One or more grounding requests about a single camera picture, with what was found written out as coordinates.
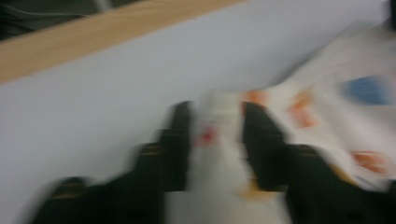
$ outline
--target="wooden board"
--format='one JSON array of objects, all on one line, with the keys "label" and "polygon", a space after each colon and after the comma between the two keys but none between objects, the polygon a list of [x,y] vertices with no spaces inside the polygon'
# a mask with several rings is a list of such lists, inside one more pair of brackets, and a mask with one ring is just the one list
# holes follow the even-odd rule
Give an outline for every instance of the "wooden board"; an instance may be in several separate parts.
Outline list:
[{"label": "wooden board", "polygon": [[0,83],[245,0],[146,0],[0,43]]}]

